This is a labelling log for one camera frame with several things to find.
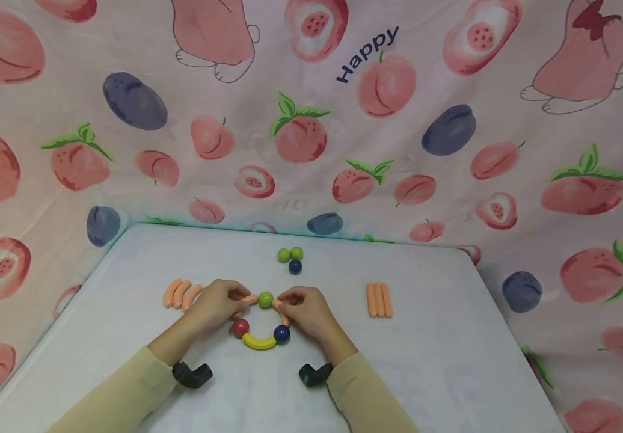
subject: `green bead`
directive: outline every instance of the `green bead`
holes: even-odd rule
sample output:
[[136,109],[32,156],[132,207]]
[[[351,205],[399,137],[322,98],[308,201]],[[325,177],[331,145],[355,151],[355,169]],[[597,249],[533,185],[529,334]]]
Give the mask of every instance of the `green bead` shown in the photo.
[[272,293],[261,292],[259,295],[259,306],[262,309],[270,309],[271,305],[272,305]]
[[287,248],[281,248],[278,250],[278,261],[280,263],[287,263],[290,261],[290,250]]
[[304,257],[304,250],[302,250],[300,247],[294,247],[292,250],[290,250],[290,256],[292,256],[292,258],[295,260],[302,260],[302,257]]

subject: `white table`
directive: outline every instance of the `white table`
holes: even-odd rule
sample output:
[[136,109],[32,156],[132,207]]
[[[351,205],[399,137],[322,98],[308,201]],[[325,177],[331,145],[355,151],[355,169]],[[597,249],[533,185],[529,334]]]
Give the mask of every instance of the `white table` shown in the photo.
[[[276,261],[304,249],[300,275]],[[1,433],[40,433],[181,313],[162,306],[175,278],[242,282],[274,295],[324,291],[339,322],[421,432],[558,433],[563,427],[460,250],[139,224],[127,231],[0,394]],[[366,283],[390,285],[394,318],[370,319]],[[254,306],[252,334],[268,337],[275,311]],[[325,363],[301,331],[258,352],[222,328],[185,357],[215,376],[178,387],[141,432],[348,432],[325,387],[298,370]]]

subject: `dark blue ball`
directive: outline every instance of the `dark blue ball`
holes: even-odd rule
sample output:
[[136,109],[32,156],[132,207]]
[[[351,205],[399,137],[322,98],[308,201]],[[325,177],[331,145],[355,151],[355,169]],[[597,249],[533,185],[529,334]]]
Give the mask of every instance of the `dark blue ball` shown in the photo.
[[287,267],[290,269],[290,274],[297,275],[302,272],[302,262],[299,260],[290,260]]
[[290,341],[290,328],[285,325],[279,325],[275,331],[272,332],[272,337],[279,345],[284,345]]

